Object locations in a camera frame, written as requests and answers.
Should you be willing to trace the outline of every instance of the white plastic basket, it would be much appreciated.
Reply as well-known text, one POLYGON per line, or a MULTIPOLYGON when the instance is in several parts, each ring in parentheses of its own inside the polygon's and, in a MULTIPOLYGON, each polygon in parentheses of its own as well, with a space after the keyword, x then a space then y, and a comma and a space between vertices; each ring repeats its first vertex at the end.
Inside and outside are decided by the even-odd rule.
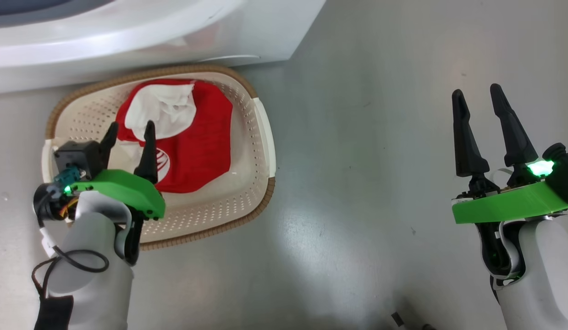
MULTIPOLYGON (((53 110, 42 152, 43 180, 55 176, 52 153, 68 140, 100 140, 137 84, 151 79, 197 79, 219 87, 233 103, 231 169, 196 192, 164 193, 166 215, 146 221, 142 249, 197 240, 240 226, 265 209, 275 188, 276 152, 267 114, 252 86, 231 69, 210 65, 169 67, 87 86, 66 96, 53 110)), ((132 173, 119 147, 110 153, 110 169, 132 173)))

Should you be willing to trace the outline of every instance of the metal floor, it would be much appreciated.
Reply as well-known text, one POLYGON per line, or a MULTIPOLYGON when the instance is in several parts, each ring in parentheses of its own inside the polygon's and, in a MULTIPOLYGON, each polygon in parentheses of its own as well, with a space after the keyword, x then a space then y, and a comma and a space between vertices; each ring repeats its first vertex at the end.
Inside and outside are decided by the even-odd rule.
MULTIPOLYGON (((451 93, 492 169, 493 82, 539 153, 568 148, 568 0, 329 0, 290 61, 238 71, 271 122, 274 197, 242 227, 142 253, 129 329, 388 330, 396 310, 410 330, 506 328, 477 233, 451 215, 467 184, 451 93)), ((72 89, 0 95, 1 329, 37 317, 29 205, 47 115, 72 89)))

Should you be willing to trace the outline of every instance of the washing machine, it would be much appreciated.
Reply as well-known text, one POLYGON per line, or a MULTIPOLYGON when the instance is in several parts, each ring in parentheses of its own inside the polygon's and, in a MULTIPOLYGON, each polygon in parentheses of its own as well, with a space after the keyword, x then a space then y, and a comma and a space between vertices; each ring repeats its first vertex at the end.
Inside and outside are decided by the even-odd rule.
POLYGON ((285 61, 325 0, 0 0, 0 93, 285 61))

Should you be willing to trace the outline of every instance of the black cable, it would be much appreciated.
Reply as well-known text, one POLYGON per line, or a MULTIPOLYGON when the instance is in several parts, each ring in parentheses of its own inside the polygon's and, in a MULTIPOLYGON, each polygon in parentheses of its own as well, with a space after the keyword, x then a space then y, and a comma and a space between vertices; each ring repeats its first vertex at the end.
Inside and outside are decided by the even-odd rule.
POLYGON ((55 192, 47 192, 47 194, 45 194, 45 196, 41 197, 41 199, 37 203, 36 207, 34 207, 34 209, 33 209, 33 211, 35 212, 35 215, 37 216, 37 224, 39 225, 39 228, 45 227, 45 225, 43 224, 43 220, 41 219, 41 216, 40 216, 40 210, 45 206, 45 203, 49 202, 51 196, 54 193, 55 192))
POLYGON ((108 259, 102 253, 99 253, 97 251, 93 251, 91 249, 74 249, 72 251, 64 252, 59 247, 55 246, 54 251, 55 251, 55 253, 58 253, 58 256, 59 256, 60 259, 64 259, 70 265, 78 268, 79 270, 83 270, 83 271, 87 271, 87 272, 104 272, 108 268, 108 265, 109 265, 108 259), (95 255, 95 256, 99 257, 100 259, 102 259, 102 261, 104 261, 104 266, 102 266, 101 268, 88 267, 88 266, 82 265, 78 261, 70 258, 70 255, 72 255, 72 254, 81 254, 81 253, 91 254, 91 255, 95 255))
POLYGON ((498 294, 497 294, 496 290, 494 289, 494 281, 495 281, 495 280, 496 280, 496 279, 494 278, 494 276, 491 276, 491 275, 490 275, 490 288, 491 288, 491 292, 494 293, 494 298, 496 299, 496 301, 497 301, 498 303, 500 303, 500 299, 498 299, 498 294))
POLYGON ((47 298, 47 281, 50 278, 51 271, 53 271, 55 265, 57 263, 59 263, 60 261, 64 260, 64 261, 68 262, 70 265, 78 268, 79 270, 83 270, 83 271, 87 271, 87 272, 93 272, 93 273, 99 273, 99 272, 106 271, 109 267, 109 264, 110 264, 109 261, 108 261, 108 258, 105 257, 102 253, 98 253, 97 251, 92 251, 90 249, 74 249, 72 251, 64 252, 59 247, 54 247, 54 250, 56 251, 56 253, 58 253, 58 257, 55 257, 55 258, 43 261, 42 263, 39 263, 35 268, 33 268, 33 271, 31 273, 31 278, 33 280, 33 284, 35 284, 35 288, 37 290, 37 293, 39 294, 40 299, 47 298), (70 258, 70 255, 73 255, 73 254, 95 255, 96 257, 99 257, 102 261, 104 261, 104 266, 102 266, 101 268, 93 268, 93 267, 88 267, 88 266, 82 265, 78 261, 70 258), (41 285, 41 284, 39 284, 39 281, 37 280, 35 274, 39 270, 39 268, 41 268, 41 267, 43 267, 43 266, 45 266, 49 263, 51 263, 51 264, 47 268, 47 271, 45 271, 45 276, 43 276, 43 285, 41 285))

